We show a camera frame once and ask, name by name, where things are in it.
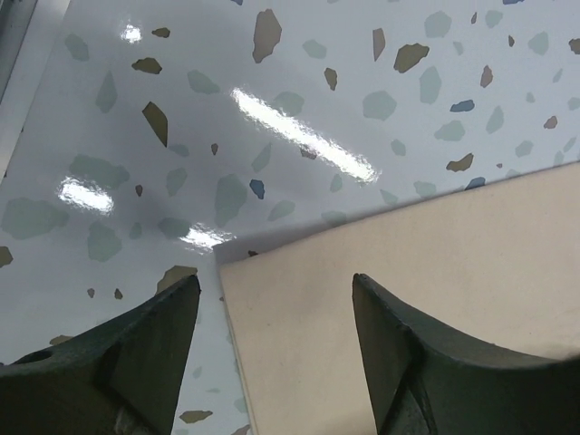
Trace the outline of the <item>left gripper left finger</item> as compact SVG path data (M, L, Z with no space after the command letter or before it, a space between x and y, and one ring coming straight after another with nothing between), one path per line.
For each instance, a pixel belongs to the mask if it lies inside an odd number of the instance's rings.
M147 302L1 368L4 434L169 434L198 315L185 276Z

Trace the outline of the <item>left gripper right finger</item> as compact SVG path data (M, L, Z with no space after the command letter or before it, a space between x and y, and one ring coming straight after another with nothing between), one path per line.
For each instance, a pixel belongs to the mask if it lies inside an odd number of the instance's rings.
M353 277L353 311L378 433L578 433L578 357L484 342L363 274Z

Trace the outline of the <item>beige cloth drape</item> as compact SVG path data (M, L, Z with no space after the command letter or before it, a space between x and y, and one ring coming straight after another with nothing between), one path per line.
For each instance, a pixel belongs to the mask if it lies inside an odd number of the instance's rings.
M373 434L353 308L366 275L461 332L536 359L579 353L579 167L567 164L399 208L236 263L220 277L256 434Z

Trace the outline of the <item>aluminium frame rails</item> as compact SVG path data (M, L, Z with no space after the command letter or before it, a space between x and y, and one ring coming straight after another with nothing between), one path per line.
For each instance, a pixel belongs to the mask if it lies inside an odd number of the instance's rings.
M37 0L2 0L0 19L0 99L4 98Z

